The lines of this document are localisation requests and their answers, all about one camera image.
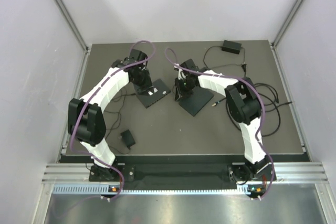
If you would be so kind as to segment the black switch with white label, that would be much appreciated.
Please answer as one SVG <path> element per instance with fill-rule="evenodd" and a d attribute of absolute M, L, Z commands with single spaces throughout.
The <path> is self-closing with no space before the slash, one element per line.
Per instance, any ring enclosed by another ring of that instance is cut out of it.
<path fill-rule="evenodd" d="M 163 80 L 157 79 L 153 82 L 152 90 L 148 90 L 141 94 L 137 93 L 136 97 L 147 109 L 170 93 L 171 93 L 170 88 L 163 82 Z"/>

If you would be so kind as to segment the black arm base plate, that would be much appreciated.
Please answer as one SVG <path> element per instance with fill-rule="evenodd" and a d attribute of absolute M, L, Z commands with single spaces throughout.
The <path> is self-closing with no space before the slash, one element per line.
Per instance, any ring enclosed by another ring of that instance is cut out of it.
<path fill-rule="evenodd" d="M 271 179 L 270 167 L 253 177 L 243 164 L 117 164 L 124 189 L 233 189 L 237 183 Z"/>

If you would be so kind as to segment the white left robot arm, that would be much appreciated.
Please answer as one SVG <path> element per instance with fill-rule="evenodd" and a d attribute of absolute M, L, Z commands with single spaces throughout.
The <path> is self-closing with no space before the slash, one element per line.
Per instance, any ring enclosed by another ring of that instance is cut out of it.
<path fill-rule="evenodd" d="M 116 60 L 102 80 L 80 99 L 73 98 L 68 105 L 68 134 L 70 146 L 78 140 L 94 160 L 96 168 L 107 180 L 119 174 L 116 156 L 106 139 L 103 112 L 115 95 L 129 83 L 140 88 L 140 94 L 153 94 L 154 87 L 147 69 L 148 56 L 132 49 L 123 60 Z"/>

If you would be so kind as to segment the black network switch plain top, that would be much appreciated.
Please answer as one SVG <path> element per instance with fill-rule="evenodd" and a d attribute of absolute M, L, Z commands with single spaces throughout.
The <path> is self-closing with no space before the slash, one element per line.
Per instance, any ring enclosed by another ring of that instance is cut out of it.
<path fill-rule="evenodd" d="M 196 116 L 198 112 L 209 103 L 214 94 L 208 89 L 196 87 L 193 94 L 188 98 L 181 99 L 178 104 L 191 116 Z"/>

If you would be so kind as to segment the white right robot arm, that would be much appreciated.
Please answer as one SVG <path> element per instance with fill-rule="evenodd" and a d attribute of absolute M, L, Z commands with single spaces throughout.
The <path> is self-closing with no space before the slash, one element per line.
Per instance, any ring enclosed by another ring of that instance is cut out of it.
<path fill-rule="evenodd" d="M 231 118 L 239 125 L 245 157 L 245 174 L 256 180 L 264 174 L 269 158 L 263 149 L 261 127 L 265 119 L 264 104 L 252 81 L 247 78 L 230 78 L 207 68 L 199 69 L 192 59 L 174 64 L 178 71 L 175 79 L 176 99 L 185 99 L 196 87 L 221 94 Z"/>

